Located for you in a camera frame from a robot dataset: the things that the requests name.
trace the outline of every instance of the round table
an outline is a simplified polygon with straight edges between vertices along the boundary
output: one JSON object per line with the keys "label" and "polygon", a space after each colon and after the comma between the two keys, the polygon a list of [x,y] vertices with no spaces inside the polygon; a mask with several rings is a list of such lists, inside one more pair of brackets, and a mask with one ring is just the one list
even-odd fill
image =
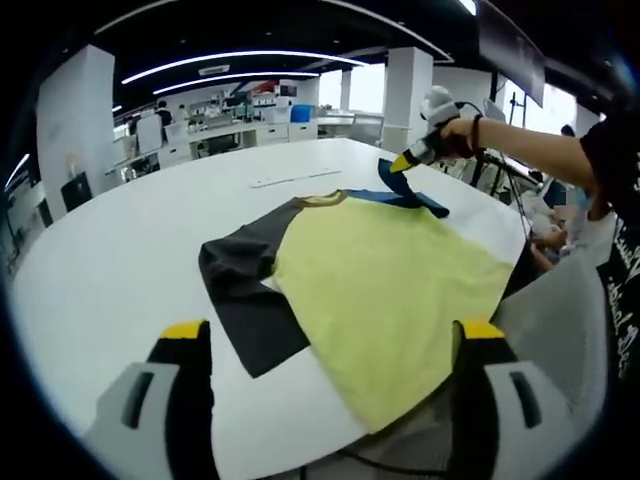
{"label": "round table", "polygon": [[[378,158],[347,139],[246,149],[161,170],[99,195],[49,227],[11,288],[15,326],[45,397],[77,436],[96,401],[162,330],[211,323],[212,444],[223,479],[264,477],[307,464],[366,434],[310,348],[259,378],[242,367],[205,290],[200,246],[293,196],[338,188],[388,191]],[[524,245],[518,213],[452,177],[408,178],[448,207],[444,221],[500,260]]]}

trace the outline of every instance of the black sleeve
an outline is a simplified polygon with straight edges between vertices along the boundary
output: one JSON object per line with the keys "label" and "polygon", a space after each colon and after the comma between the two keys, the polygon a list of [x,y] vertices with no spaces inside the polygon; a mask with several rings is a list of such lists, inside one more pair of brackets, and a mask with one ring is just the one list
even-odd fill
{"label": "black sleeve", "polygon": [[287,202],[200,250],[200,272],[209,298],[254,378],[309,346],[285,296],[261,283],[272,275],[284,233],[299,212],[295,201]]}
{"label": "black sleeve", "polygon": [[640,111],[611,115],[580,142],[615,212],[629,225],[640,224]]}

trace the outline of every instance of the black bracelet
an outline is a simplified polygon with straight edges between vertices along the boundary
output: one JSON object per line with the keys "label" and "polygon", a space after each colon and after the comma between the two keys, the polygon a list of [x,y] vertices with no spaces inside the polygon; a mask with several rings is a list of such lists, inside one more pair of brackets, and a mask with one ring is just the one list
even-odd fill
{"label": "black bracelet", "polygon": [[480,119],[482,117],[483,116],[481,114],[476,115],[473,119],[473,126],[471,127],[471,150],[473,151],[474,155],[480,152],[480,146],[478,145],[478,143],[480,137]]}

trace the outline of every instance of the white cabinet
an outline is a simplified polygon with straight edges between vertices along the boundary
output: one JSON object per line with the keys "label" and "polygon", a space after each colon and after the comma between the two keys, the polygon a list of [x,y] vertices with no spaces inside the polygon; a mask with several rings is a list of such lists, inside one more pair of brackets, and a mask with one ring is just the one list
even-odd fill
{"label": "white cabinet", "polygon": [[292,123],[289,125],[289,141],[316,140],[318,138],[318,124]]}
{"label": "white cabinet", "polygon": [[160,169],[173,167],[191,160],[191,148],[188,143],[169,145],[158,150]]}
{"label": "white cabinet", "polygon": [[289,130],[286,125],[269,125],[256,129],[256,144],[258,147],[287,143],[288,141]]}

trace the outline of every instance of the tabletop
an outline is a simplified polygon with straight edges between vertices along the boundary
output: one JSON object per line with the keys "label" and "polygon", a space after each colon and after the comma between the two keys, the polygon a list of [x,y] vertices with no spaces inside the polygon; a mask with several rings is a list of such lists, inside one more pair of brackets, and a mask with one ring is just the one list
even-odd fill
{"label": "tabletop", "polygon": [[[388,191],[377,162],[394,157],[348,139],[240,150],[160,170],[54,223],[11,290],[18,338],[53,410],[81,436],[95,419],[98,397],[130,363],[144,361],[166,326],[206,318],[212,444],[222,479],[289,470],[364,436],[365,426],[310,348],[259,378],[249,376],[209,300],[198,253],[202,243],[293,196]],[[415,190],[450,209],[446,223],[516,264],[525,236],[517,212],[430,168],[407,176]]]}

